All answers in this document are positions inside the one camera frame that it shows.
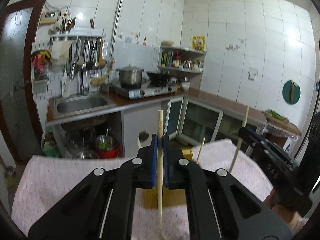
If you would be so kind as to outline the right hand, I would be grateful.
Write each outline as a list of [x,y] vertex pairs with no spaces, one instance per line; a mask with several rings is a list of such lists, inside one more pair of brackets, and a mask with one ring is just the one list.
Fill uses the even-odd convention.
[[263,203],[278,217],[280,217],[290,227],[292,232],[298,228],[301,228],[302,224],[299,222],[301,220],[300,214],[280,205],[276,200],[276,196],[276,190],[272,189],[269,195],[264,199]]

